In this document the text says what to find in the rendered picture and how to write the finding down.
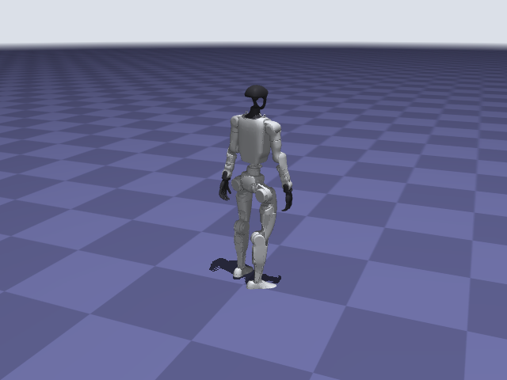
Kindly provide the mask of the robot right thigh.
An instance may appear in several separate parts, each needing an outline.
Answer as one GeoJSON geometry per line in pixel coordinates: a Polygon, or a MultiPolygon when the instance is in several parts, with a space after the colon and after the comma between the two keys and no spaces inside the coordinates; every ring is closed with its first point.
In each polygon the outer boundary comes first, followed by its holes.
{"type": "Polygon", "coordinates": [[[274,188],[269,187],[263,182],[256,186],[256,199],[261,203],[260,206],[260,220],[261,230],[254,231],[251,234],[250,240],[253,243],[253,239],[256,235],[261,234],[265,237],[265,242],[268,241],[269,236],[273,231],[273,227],[276,221],[277,203],[276,203],[276,192],[274,188]]]}

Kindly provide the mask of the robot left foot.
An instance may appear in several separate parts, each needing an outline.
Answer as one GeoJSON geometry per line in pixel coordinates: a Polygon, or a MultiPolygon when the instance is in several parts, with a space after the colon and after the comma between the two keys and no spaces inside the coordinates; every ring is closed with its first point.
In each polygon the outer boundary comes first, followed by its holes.
{"type": "MultiPolygon", "coordinates": [[[[244,266],[244,265],[243,265],[244,266]]],[[[233,273],[233,277],[242,277],[245,274],[249,274],[253,271],[253,267],[251,266],[245,266],[243,269],[239,266],[239,268],[236,268],[233,273]]]]}

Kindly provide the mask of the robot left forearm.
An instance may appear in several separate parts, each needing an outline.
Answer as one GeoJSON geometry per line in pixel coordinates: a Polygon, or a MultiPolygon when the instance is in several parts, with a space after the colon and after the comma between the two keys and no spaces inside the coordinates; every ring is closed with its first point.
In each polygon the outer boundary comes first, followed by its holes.
{"type": "MultiPolygon", "coordinates": [[[[234,164],[235,164],[236,158],[237,158],[237,154],[234,152],[231,152],[228,147],[227,160],[226,160],[226,164],[225,164],[224,170],[223,170],[223,172],[227,171],[227,178],[230,178],[232,176],[232,172],[234,170],[234,164]]],[[[222,173],[222,175],[223,175],[223,173],[222,173]]]]}

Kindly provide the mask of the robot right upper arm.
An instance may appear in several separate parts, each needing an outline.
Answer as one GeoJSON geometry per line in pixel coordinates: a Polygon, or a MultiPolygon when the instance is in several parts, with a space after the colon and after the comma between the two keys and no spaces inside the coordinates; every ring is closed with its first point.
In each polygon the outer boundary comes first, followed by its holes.
{"type": "MultiPolygon", "coordinates": [[[[270,146],[273,153],[273,160],[276,163],[279,163],[279,155],[283,152],[280,152],[281,149],[281,126],[279,123],[271,120],[266,120],[265,124],[265,132],[269,135],[270,146]]],[[[287,156],[286,156],[287,157],[287,156]]]]}

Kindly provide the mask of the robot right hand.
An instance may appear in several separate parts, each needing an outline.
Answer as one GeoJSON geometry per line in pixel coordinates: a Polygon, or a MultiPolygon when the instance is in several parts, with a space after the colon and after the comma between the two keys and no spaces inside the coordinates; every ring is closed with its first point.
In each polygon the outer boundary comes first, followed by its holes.
{"type": "Polygon", "coordinates": [[[292,188],[288,188],[287,184],[283,185],[284,192],[286,193],[286,207],[282,211],[288,210],[292,205],[292,188]]]}

